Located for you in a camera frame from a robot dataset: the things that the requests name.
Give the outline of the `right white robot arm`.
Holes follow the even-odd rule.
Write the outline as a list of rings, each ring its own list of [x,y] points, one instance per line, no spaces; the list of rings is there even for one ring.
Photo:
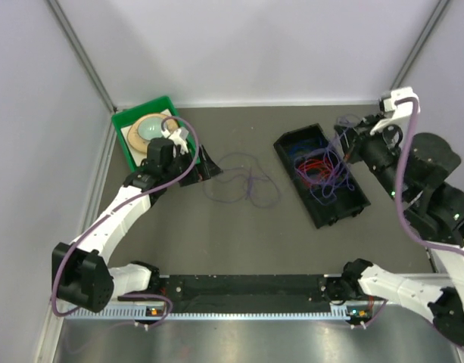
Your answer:
[[[401,199],[400,223],[416,243],[436,252],[451,284],[423,284],[356,259],[344,267],[343,291],[351,299],[368,295],[396,303],[464,347],[464,192],[446,181],[460,156],[429,132],[408,141],[396,125],[374,135],[371,129],[365,122],[335,126],[346,160],[363,161],[391,199]]]

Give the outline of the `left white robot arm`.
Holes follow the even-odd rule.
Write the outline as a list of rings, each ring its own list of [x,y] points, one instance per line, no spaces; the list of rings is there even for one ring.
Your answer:
[[[85,232],[72,243],[59,243],[51,255],[51,304],[58,300],[76,309],[100,312],[112,300],[136,292],[156,298],[161,289],[159,270],[145,262],[109,268],[117,245],[132,225],[163,195],[169,186],[204,182],[222,173],[204,147],[193,157],[167,138],[154,138],[147,156],[128,175],[116,197]]]

